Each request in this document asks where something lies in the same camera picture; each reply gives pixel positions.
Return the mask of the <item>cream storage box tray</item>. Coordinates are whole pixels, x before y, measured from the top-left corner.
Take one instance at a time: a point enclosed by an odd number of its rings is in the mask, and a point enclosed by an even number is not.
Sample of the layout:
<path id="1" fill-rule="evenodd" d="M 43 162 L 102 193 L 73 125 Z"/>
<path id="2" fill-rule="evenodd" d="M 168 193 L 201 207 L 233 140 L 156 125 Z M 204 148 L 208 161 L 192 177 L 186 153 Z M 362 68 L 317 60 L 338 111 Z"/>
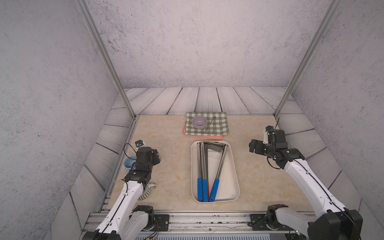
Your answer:
<path id="1" fill-rule="evenodd" d="M 236 173 L 235 161 L 230 144 L 225 141 L 197 141 L 191 146 L 192 196 L 198 201 L 198 150 L 197 143 L 205 142 L 208 159 L 209 201 L 200 203 L 219 203 L 236 200 L 240 196 L 240 185 Z M 223 150 L 217 143 L 227 144 L 228 151 L 224 161 L 220 180 L 216 180 Z"/>

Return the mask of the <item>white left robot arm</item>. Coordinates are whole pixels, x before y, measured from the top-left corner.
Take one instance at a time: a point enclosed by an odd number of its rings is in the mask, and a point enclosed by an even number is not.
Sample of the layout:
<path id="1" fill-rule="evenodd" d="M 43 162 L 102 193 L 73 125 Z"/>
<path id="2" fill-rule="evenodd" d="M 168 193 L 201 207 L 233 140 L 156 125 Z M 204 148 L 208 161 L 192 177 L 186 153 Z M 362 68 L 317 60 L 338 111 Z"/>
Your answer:
<path id="1" fill-rule="evenodd" d="M 124 178 L 123 189 L 109 214 L 84 240 L 134 240 L 143 229 L 155 226 L 152 206 L 135 206 L 151 180 L 153 166 L 161 162 L 156 149 L 141 146 L 136 161 Z"/>

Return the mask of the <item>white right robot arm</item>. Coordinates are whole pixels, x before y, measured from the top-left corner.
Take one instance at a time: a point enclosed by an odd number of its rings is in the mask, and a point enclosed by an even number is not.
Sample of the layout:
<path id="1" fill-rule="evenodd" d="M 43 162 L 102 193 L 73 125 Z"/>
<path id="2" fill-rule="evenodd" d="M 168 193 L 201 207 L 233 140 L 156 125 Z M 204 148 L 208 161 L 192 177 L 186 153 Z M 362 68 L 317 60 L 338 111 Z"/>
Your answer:
<path id="1" fill-rule="evenodd" d="M 264 218 L 266 226 L 277 231 L 287 226 L 309 240 L 359 240 L 363 218 L 356 210 L 349 210 L 318 179 L 304 156 L 287 143 L 269 143 L 251 140 L 251 153 L 266 156 L 285 170 L 298 184 L 310 202 L 315 217 L 310 218 L 287 205 L 270 205 Z"/>

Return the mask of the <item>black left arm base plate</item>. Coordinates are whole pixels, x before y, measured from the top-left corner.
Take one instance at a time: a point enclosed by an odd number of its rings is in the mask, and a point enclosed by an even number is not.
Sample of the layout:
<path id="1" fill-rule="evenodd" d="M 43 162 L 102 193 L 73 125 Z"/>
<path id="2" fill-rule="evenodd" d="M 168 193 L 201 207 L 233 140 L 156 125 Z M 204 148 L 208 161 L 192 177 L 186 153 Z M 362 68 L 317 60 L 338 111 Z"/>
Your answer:
<path id="1" fill-rule="evenodd" d="M 169 230 L 170 215 L 168 214 L 150 214 L 148 224 L 142 229 L 142 232 L 167 232 Z"/>

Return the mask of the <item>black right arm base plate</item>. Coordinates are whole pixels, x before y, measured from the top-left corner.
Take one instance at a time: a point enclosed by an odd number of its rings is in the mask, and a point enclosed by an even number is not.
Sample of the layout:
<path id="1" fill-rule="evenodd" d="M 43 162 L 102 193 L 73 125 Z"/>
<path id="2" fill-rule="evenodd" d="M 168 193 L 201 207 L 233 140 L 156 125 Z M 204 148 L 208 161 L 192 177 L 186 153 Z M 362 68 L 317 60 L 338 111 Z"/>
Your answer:
<path id="1" fill-rule="evenodd" d="M 268 224 L 266 214 L 250 214 L 250 221 L 247 223 L 253 231 L 294 231 L 288 226 L 281 225 L 280 223 Z"/>

